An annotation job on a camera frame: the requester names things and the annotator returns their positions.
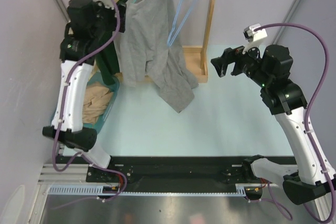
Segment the grey t-shirt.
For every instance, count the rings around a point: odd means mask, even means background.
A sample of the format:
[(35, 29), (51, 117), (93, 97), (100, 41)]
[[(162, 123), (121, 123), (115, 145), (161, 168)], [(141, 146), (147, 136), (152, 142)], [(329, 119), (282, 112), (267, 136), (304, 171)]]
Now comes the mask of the grey t-shirt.
[(114, 45), (124, 84), (135, 87), (145, 76), (177, 113), (194, 99), (198, 80), (186, 67), (179, 38), (167, 45), (175, 8), (173, 0), (128, 0), (125, 32)]

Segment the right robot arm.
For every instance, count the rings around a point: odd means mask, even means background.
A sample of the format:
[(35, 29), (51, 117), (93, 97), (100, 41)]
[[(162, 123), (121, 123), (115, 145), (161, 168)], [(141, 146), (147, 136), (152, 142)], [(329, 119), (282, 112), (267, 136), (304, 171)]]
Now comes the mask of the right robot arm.
[(232, 76), (243, 73), (260, 86), (261, 99), (284, 131), (297, 164), (288, 167), (256, 155), (243, 161), (243, 179), (249, 183), (266, 179), (280, 186), (295, 205), (326, 195), (331, 189), (304, 127), (308, 104), (302, 89), (289, 78), (293, 64), (289, 49), (270, 45), (263, 55), (256, 47), (243, 50), (243, 46), (226, 48), (211, 64), (219, 77), (224, 77), (228, 65), (234, 64)]

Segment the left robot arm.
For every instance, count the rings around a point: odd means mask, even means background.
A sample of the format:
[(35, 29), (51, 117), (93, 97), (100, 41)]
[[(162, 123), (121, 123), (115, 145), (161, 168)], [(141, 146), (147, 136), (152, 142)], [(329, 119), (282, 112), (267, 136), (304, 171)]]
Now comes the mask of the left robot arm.
[(94, 65), (101, 65), (102, 79), (115, 84), (118, 60), (112, 54), (113, 41), (125, 31), (127, 5), (110, 0), (70, 0), (66, 24), (60, 44), (61, 83), (59, 98), (50, 126), (43, 127), (44, 137), (54, 144), (64, 144), (77, 151), (91, 164), (99, 166), (98, 176), (105, 182), (115, 178), (116, 169), (109, 165), (111, 157), (97, 142), (98, 131), (86, 127), (83, 105), (89, 76)]

